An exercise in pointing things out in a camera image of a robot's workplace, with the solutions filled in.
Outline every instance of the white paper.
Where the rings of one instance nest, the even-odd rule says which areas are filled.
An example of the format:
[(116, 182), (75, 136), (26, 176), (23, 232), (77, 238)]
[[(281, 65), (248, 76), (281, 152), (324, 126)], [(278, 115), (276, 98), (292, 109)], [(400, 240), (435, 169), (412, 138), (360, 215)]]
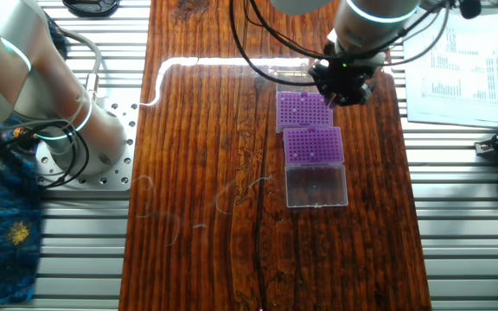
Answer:
[[(443, 19), (444, 11), (404, 43), (406, 59), (430, 45)], [(465, 20), (451, 14), (441, 40), (406, 64), (405, 76), (409, 121), (498, 127), (498, 15)]]

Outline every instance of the patterned cloth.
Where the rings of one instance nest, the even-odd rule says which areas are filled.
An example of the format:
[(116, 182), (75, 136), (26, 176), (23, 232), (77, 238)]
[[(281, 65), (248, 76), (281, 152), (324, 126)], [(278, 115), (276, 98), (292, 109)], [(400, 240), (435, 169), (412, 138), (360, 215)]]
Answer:
[[(57, 50), (66, 59), (61, 30), (49, 17), (48, 24)], [(20, 129), (0, 131), (0, 142), (20, 133)], [(42, 234), (35, 146), (36, 141), (30, 140), (0, 156), (0, 304), (28, 301), (34, 294)]]

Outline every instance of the metal mounting plate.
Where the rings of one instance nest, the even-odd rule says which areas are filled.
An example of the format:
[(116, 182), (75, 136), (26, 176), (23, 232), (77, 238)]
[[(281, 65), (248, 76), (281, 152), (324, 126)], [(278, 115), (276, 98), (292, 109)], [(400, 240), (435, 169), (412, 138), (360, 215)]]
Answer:
[[(107, 111), (112, 112), (124, 126), (126, 133), (126, 146), (120, 159), (106, 171), (90, 175), (80, 176), (67, 185), (50, 188), (48, 191), (128, 191), (130, 190), (131, 174), (134, 162), (134, 149), (136, 147), (137, 117), (139, 104), (118, 103), (112, 98), (98, 98), (98, 103)], [(56, 180), (55, 175), (62, 172), (55, 164), (49, 153), (47, 145), (40, 143), (35, 154), (37, 164), (36, 173), (39, 175), (38, 182), (47, 185)]]

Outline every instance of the wooden table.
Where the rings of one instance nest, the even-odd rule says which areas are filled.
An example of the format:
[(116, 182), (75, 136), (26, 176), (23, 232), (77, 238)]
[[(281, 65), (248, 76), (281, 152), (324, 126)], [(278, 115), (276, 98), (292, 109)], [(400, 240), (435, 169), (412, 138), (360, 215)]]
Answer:
[[(336, 7), (258, 4), (315, 50)], [(232, 60), (227, 9), (152, 2), (142, 101), (157, 100), (139, 118), (120, 309), (431, 309), (393, 80), (335, 110), (349, 205), (288, 209), (276, 86)], [(236, 19), (252, 57), (299, 57), (248, 25), (240, 0)]]

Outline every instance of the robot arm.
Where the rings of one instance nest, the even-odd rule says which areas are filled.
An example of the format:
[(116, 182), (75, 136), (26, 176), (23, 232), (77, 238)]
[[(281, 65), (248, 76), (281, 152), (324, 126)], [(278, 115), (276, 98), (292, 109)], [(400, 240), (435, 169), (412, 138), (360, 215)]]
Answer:
[[(61, 58), (36, 0), (0, 0), (0, 123), (11, 113), (22, 121), (70, 122), (95, 155), (86, 175), (108, 168), (125, 148), (122, 124), (95, 103)], [(47, 128), (37, 134), (55, 162), (68, 167), (72, 151), (61, 129)], [(77, 152), (77, 159), (86, 157), (81, 149)]]

